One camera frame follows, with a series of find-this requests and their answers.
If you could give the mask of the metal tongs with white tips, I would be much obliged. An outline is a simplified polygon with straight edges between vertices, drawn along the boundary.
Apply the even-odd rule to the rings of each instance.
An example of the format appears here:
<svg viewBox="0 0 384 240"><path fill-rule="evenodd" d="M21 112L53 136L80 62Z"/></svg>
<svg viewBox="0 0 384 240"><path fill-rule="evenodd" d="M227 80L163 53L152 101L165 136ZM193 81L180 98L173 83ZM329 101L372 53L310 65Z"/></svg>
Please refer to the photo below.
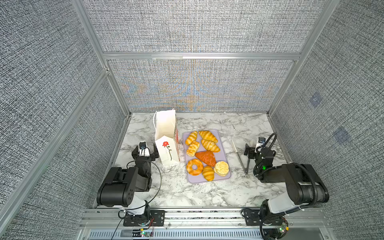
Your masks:
<svg viewBox="0 0 384 240"><path fill-rule="evenodd" d="M233 139L231 139L231 144L232 144L232 147L233 147L233 151L236 153L237 157L238 157L238 160L239 160L239 163L244 171L244 174L246 176L246 178L249 178L249 161L247 161L247 164L245 165L244 162L243 162L243 159L240 155L240 151L239 149L237 148L236 146L236 143Z"/></svg>

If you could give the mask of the pale round scone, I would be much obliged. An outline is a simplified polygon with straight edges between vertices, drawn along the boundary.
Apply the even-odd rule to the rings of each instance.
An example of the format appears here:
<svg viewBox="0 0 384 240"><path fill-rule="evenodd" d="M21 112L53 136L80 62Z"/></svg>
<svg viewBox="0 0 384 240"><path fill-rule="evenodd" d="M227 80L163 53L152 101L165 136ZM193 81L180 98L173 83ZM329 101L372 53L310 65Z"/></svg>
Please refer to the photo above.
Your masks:
<svg viewBox="0 0 384 240"><path fill-rule="evenodd" d="M225 177L229 171L229 165L227 162L219 161L214 166L214 172L221 177Z"/></svg>

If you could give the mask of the white paper bag with rose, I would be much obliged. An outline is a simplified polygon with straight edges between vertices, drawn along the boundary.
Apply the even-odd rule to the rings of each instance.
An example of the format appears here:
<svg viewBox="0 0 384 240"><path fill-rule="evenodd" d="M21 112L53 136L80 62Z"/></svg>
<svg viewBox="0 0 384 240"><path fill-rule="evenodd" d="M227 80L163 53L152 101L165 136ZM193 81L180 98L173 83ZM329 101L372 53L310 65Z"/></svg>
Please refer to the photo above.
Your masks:
<svg viewBox="0 0 384 240"><path fill-rule="evenodd" d="M174 109L155 112L155 145L164 166L180 163L178 147L178 126Z"/></svg>

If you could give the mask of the small striped bun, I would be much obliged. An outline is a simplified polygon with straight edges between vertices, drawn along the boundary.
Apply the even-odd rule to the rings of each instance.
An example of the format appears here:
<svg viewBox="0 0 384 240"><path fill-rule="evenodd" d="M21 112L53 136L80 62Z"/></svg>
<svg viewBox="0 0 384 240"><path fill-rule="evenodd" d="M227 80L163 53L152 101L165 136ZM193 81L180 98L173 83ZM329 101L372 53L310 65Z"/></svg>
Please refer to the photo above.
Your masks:
<svg viewBox="0 0 384 240"><path fill-rule="evenodd" d="M214 169L211 166L206 166L203 168L202 175L206 181L211 182L215 178Z"/></svg>

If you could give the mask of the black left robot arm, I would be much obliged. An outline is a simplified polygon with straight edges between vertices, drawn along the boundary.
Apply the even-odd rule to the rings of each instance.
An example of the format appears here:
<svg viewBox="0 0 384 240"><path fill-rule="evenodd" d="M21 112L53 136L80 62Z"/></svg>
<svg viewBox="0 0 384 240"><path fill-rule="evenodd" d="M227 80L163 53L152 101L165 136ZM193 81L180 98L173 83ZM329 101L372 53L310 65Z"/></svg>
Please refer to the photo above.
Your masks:
<svg viewBox="0 0 384 240"><path fill-rule="evenodd" d="M120 208L126 217L149 220L148 201L141 200L136 192L149 192L152 186L152 166L159 157L157 147L152 153L145 143L132 152L134 167L112 167L103 180L98 193L97 205Z"/></svg>

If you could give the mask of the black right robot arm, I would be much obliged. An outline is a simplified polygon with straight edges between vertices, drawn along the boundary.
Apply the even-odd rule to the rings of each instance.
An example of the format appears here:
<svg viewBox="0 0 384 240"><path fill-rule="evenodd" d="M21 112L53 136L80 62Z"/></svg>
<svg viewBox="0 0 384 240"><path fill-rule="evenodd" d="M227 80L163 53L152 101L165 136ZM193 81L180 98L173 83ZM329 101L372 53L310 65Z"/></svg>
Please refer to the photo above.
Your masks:
<svg viewBox="0 0 384 240"><path fill-rule="evenodd" d="M242 216L248 226L260 224L275 225L283 221L283 216L311 208L318 203L329 201L330 194L309 164L283 164L274 166L274 150L246 145L244 155L255 161L253 175L262 183L285 183L286 191L281 195L262 202L258 209L243 209Z"/></svg>

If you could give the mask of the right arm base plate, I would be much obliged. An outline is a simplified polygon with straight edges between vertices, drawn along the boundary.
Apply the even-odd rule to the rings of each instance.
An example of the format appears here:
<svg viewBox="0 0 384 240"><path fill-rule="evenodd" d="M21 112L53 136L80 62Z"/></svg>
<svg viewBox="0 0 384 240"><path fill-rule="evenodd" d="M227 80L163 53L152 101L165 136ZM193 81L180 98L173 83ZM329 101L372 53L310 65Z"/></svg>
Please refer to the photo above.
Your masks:
<svg viewBox="0 0 384 240"><path fill-rule="evenodd" d="M241 216L244 218L247 226L276 227L272 230L274 233L285 234L289 230L288 221L280 214L272 214L266 209L250 209L241 210Z"/></svg>

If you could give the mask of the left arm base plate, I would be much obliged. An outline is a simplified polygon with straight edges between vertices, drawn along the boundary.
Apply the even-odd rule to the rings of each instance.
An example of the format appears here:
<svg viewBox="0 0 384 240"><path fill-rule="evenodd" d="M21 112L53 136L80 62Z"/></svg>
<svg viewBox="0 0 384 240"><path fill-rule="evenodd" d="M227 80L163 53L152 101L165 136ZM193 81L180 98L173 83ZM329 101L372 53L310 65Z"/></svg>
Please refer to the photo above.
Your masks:
<svg viewBox="0 0 384 240"><path fill-rule="evenodd" d="M163 210L150 210L143 215L134 215L129 212L126 213L124 217L123 226L124 227L135 227L135 228L148 228L151 226L154 227L163 227L165 221L165 211Z"/></svg>

